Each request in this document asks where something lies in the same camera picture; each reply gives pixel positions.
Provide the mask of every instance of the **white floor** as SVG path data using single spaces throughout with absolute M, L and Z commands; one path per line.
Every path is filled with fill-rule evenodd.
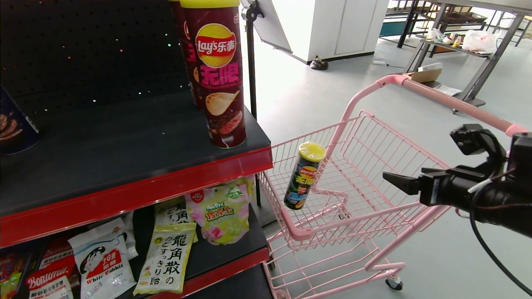
M 478 95 L 487 102 L 482 109 L 529 129 L 532 128 L 531 50 L 532 40 L 523 41 L 518 48 L 511 45 Z M 327 71 L 314 71 L 268 45 L 256 42 L 259 124 L 272 144 L 333 124 L 356 92 L 382 76 L 400 71 L 373 65 L 373 59 L 384 58 L 389 64 L 404 66 L 412 51 L 408 47 L 398 49 L 395 44 L 380 41 L 375 56 L 335 61 L 330 63 Z M 443 62 L 440 81 L 455 88 L 465 87 L 482 63 L 480 58 L 460 53 L 438 54 L 426 63 L 430 61 Z M 477 165 L 484 159 L 484 156 L 462 155 L 448 135 L 463 123 L 478 121 L 463 114 L 453 115 L 448 107 L 411 91 L 386 87 L 363 99 L 355 108 L 356 111 L 359 109 L 374 113 L 449 165 Z M 508 149 L 509 137 L 502 132 L 495 134 Z M 532 287 L 532 240 L 496 226 L 479 224 L 479 229 L 507 268 Z M 266 228 L 268 235 L 276 230 L 276 225 Z M 387 241 L 378 242 L 386 245 Z M 298 256 L 301 263 L 311 263 L 352 246 L 343 243 L 334 248 L 310 249 L 299 252 Z M 424 232 L 414 235 L 389 258 L 392 262 L 407 265 L 400 274 L 404 282 L 402 291 L 391 290 L 379 281 L 328 298 L 526 298 L 480 247 L 468 220 L 459 218 L 452 211 Z M 352 260 L 340 259 L 327 266 Z M 283 265 L 294 266 L 294 260 L 289 259 Z M 354 270 L 362 265 L 350 268 Z M 320 284 L 325 280 L 314 282 Z M 346 283 L 342 280 L 335 286 Z M 296 298 L 308 290 L 308 285 L 296 284 L 289 290 L 292 298 Z

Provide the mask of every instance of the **chip can in basket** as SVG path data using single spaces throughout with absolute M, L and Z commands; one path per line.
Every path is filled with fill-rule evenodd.
M 200 92 L 200 76 L 198 65 L 196 63 L 196 51 L 194 50 L 194 42 L 190 39 L 188 32 L 187 21 L 185 20 L 185 11 L 181 7 L 180 0 L 169 0 L 172 6 L 173 18 L 176 23 L 176 30 L 179 35 L 181 51 L 185 58 L 185 66 L 187 68 L 188 81 L 194 105 L 198 110 L 205 110 L 205 100 L 203 100 Z
M 298 152 L 297 163 L 285 194 L 285 206 L 292 210 L 300 210 L 305 204 L 326 154 L 325 148 L 312 142 L 301 143 Z
M 238 0 L 181 0 L 194 41 L 200 91 L 212 143 L 246 140 Z

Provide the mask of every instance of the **packaged snack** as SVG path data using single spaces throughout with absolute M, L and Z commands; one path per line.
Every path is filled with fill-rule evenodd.
M 29 298 L 72 299 L 69 280 L 74 268 L 74 256 L 71 254 L 29 275 L 26 279 L 30 290 Z
M 43 270 L 50 264 L 63 259 L 70 259 L 74 265 L 74 251 L 68 243 L 68 239 L 71 237 L 73 237 L 72 234 L 67 234 L 51 239 L 44 248 L 43 257 L 40 260 L 37 270 Z M 68 277 L 71 288 L 79 286 L 79 273 L 77 269 L 72 269 Z
M 185 195 L 189 214 L 209 243 L 232 244 L 249 231 L 247 218 L 254 196 L 253 182 L 241 178 Z
M 81 273 L 81 297 L 113 299 L 135 285 L 124 222 L 116 218 L 68 240 Z
M 192 92 L 196 108 L 203 111 L 205 109 L 205 101 L 200 92 L 200 74 L 196 63 L 196 51 L 194 50 L 194 41 L 190 40 L 188 25 L 185 20 L 185 11 L 183 10 L 183 7 L 181 7 L 179 0 L 170 0 L 170 2 L 172 2 L 172 12 L 176 22 L 181 51 L 185 57 L 185 66 L 187 68 L 190 91 Z
M 246 140 L 238 0 L 181 0 L 195 44 L 200 92 L 211 142 L 231 148 Z
M 39 130 L 3 86 L 0 87 L 0 112 L 0 153 L 16 154 L 39 142 Z
M 11 299 L 22 285 L 31 254 L 7 253 L 0 256 L 0 298 Z
M 327 151 L 319 144 L 305 142 L 299 145 L 298 152 L 299 159 L 294 166 L 284 199 L 285 206 L 292 210 L 300 210 L 305 204 L 314 177 Z
M 126 214 L 122 214 L 119 216 L 112 217 L 110 219 L 104 219 L 101 221 L 97 221 L 95 223 L 91 223 L 87 225 L 88 229 L 93 229 L 95 227 L 98 227 L 106 222 L 112 221 L 118 217 L 122 218 L 122 221 L 124 222 L 124 239 L 126 240 L 126 247 L 128 248 L 128 260 L 131 260 L 133 258 L 136 258 L 138 256 L 137 249 L 136 249 L 136 242 L 135 242 L 135 234 L 133 232 L 133 212 L 131 211 Z
M 155 226 L 146 262 L 133 294 L 181 294 L 188 255 L 195 235 L 195 223 Z
M 194 223 L 192 217 L 188 215 L 184 196 L 172 198 L 155 205 L 156 226 L 175 225 L 179 223 Z M 197 241 L 198 238 L 194 235 L 194 243 Z

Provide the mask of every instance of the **yellow lid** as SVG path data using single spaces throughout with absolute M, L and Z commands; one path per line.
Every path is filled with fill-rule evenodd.
M 317 143 L 305 142 L 299 145 L 300 156 L 311 162 L 323 161 L 326 152 L 325 148 Z
M 181 0 L 181 6 L 186 9 L 222 9 L 239 4 L 239 0 Z

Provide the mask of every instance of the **red packaging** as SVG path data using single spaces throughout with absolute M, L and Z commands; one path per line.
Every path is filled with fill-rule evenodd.
M 181 0 L 194 41 L 201 94 L 212 143 L 246 140 L 238 0 Z
M 70 234 L 63 235 L 52 239 L 46 244 L 43 257 L 40 260 L 37 270 L 45 269 L 49 265 L 63 259 L 73 259 L 74 251 L 72 250 L 72 246 L 68 243 L 68 239 L 71 237 L 72 235 Z M 72 288 L 79 286 L 79 274 L 77 269 L 74 269 L 72 275 L 69 275 L 69 283 Z
M 194 43 L 190 40 L 190 34 L 188 33 L 187 21 L 185 20 L 185 11 L 181 7 L 179 0 L 170 0 L 172 5 L 173 17 L 176 22 L 176 29 L 179 34 L 181 51 L 185 58 L 185 66 L 188 73 L 188 81 L 190 85 L 190 91 L 192 92 L 192 98 L 194 104 L 198 110 L 205 110 L 205 101 L 200 92 L 200 77 L 198 71 L 198 65 L 196 63 L 196 52 L 194 50 Z
M 74 256 L 50 263 L 46 268 L 28 276 L 26 285 L 31 299 L 72 299 L 69 279 L 74 269 Z

